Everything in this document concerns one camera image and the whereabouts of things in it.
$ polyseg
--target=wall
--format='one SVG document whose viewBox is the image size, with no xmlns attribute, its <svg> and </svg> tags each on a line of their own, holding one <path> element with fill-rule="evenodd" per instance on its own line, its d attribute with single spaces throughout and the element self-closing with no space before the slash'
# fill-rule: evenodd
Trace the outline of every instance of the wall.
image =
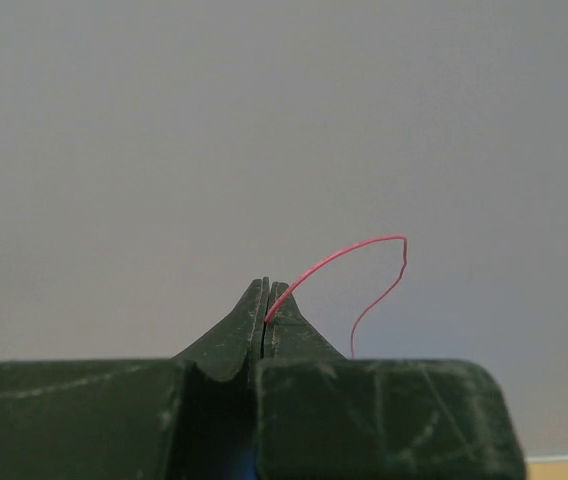
<svg viewBox="0 0 568 480">
<path fill-rule="evenodd" d="M 362 357 L 462 357 L 568 454 L 568 2 L 0 1 L 0 359 L 172 355 L 405 233 Z M 348 350 L 377 246 L 300 290 Z"/>
</svg>

